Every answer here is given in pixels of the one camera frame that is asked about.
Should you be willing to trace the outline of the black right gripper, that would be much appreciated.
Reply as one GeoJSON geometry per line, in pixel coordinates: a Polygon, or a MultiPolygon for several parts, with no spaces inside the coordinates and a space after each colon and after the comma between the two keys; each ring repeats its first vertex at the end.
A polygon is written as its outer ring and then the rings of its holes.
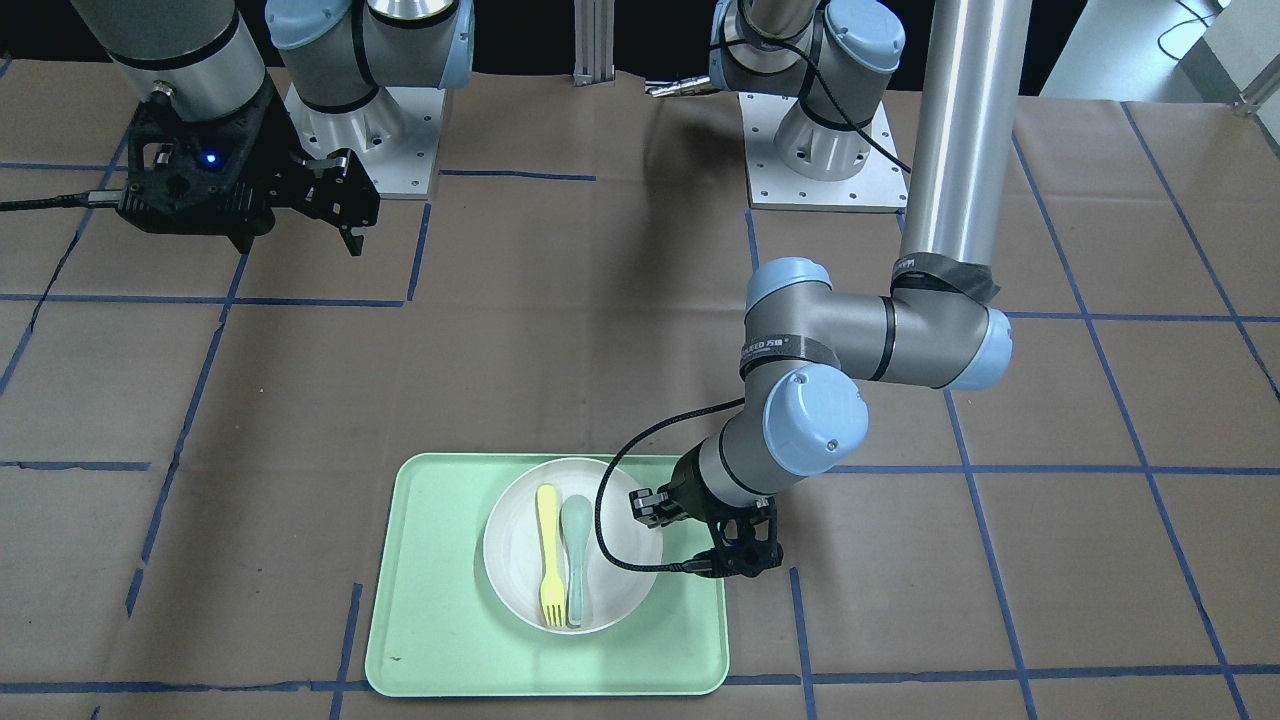
{"type": "Polygon", "coordinates": [[[238,110],[183,120],[164,81],[136,109],[127,133],[128,177],[116,213],[159,234],[225,236],[250,254],[278,208],[334,225],[351,256],[379,220],[376,183],[353,150],[311,158],[275,85],[266,78],[238,110]]]}

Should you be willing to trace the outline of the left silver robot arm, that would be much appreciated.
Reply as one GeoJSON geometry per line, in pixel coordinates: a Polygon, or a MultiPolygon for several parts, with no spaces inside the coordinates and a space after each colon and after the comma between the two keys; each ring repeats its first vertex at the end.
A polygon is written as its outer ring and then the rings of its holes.
{"type": "MultiPolygon", "coordinates": [[[[1032,4],[937,1],[905,231],[884,297],[844,293],[805,258],[760,265],[748,286],[739,373],[745,406],[680,459],[668,483],[631,496],[649,527],[745,516],[864,439],[859,380],[983,389],[1007,370],[1009,319],[991,261],[1032,4]]],[[[774,146],[815,181],[881,152],[870,124],[905,31],[878,1],[721,1],[710,81],[790,96],[774,146]]]]}

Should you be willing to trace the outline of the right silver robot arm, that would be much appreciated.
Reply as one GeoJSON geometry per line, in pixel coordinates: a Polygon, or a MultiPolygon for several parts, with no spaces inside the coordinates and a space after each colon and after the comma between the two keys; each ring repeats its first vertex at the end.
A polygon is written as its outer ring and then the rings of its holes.
{"type": "Polygon", "coordinates": [[[364,249],[394,163],[420,160],[428,118],[397,90],[463,87],[471,1],[270,1],[276,88],[233,1],[78,1],[140,102],[122,190],[91,196],[154,234],[223,236],[239,252],[287,208],[364,249]]]}

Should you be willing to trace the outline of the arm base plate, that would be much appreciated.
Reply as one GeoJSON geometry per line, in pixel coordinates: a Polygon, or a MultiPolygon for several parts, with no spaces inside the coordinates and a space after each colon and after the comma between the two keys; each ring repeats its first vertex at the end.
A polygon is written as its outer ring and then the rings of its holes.
{"type": "Polygon", "coordinates": [[[365,108],[324,114],[307,108],[291,86],[285,108],[312,158],[349,149],[383,199],[426,201],[435,186],[447,96],[440,88],[389,87],[365,108]]]}
{"type": "Polygon", "coordinates": [[[740,94],[749,204],[791,211],[896,213],[902,170],[860,135],[812,120],[795,97],[740,94]]]}

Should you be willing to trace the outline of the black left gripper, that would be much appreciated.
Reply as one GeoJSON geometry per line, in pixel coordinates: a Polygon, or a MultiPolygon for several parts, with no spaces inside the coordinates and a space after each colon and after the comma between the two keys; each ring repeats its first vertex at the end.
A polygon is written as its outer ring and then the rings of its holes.
{"type": "Polygon", "coordinates": [[[628,493],[632,516],[649,528],[684,519],[712,524],[723,519],[723,503],[710,492],[700,470],[701,448],[691,448],[675,465],[669,480],[658,489],[628,493]]]}

